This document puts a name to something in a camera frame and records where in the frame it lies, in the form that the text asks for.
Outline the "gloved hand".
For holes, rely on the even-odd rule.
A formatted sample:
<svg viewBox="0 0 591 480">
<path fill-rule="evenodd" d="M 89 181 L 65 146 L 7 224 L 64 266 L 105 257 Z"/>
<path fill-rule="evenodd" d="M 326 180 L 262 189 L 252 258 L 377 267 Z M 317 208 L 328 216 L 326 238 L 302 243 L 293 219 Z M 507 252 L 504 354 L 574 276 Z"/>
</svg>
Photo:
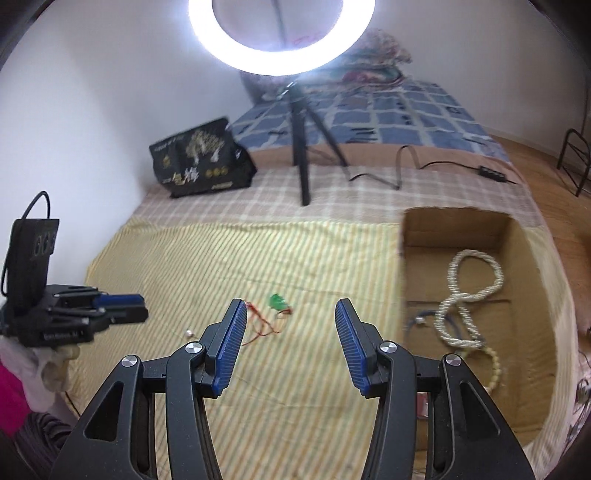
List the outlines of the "gloved hand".
<svg viewBox="0 0 591 480">
<path fill-rule="evenodd" d="M 77 345 L 28 348 L 1 337 L 1 363 L 21 381 L 27 404 L 35 412 L 48 411 L 55 403 L 56 394 L 67 390 L 69 363 L 79 355 Z"/>
</svg>

